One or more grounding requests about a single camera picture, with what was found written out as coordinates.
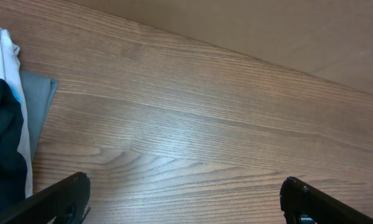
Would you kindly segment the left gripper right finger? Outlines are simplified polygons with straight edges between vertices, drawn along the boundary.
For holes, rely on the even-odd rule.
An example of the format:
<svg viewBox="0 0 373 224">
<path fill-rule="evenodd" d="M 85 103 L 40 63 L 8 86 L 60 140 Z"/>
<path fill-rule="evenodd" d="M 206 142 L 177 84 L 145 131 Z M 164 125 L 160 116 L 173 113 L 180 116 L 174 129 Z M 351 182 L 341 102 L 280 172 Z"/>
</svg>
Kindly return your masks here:
<svg viewBox="0 0 373 224">
<path fill-rule="evenodd" d="M 283 182 L 280 208 L 287 224 L 373 224 L 373 218 L 296 177 L 287 177 Z"/>
</svg>

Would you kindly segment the black t-shirt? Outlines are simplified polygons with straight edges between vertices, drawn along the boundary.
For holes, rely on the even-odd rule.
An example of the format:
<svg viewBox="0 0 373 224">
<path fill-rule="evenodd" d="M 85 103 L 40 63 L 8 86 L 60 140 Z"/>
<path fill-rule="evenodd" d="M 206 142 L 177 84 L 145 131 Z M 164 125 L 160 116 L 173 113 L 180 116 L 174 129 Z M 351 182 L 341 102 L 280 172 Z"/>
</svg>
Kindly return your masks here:
<svg viewBox="0 0 373 224">
<path fill-rule="evenodd" d="M 27 165 L 17 151 L 23 123 L 20 103 L 0 79 L 0 212 L 25 199 Z"/>
</svg>

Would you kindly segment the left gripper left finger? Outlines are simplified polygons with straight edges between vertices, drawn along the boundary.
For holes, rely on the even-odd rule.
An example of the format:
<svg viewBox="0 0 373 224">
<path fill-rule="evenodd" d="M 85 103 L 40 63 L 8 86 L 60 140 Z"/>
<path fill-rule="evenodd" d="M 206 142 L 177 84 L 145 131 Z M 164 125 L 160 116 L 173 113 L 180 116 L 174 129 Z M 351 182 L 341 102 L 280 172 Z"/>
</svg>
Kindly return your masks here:
<svg viewBox="0 0 373 224">
<path fill-rule="evenodd" d="M 91 210 L 90 187 L 87 174 L 76 172 L 0 212 L 0 224 L 82 224 Z"/>
</svg>

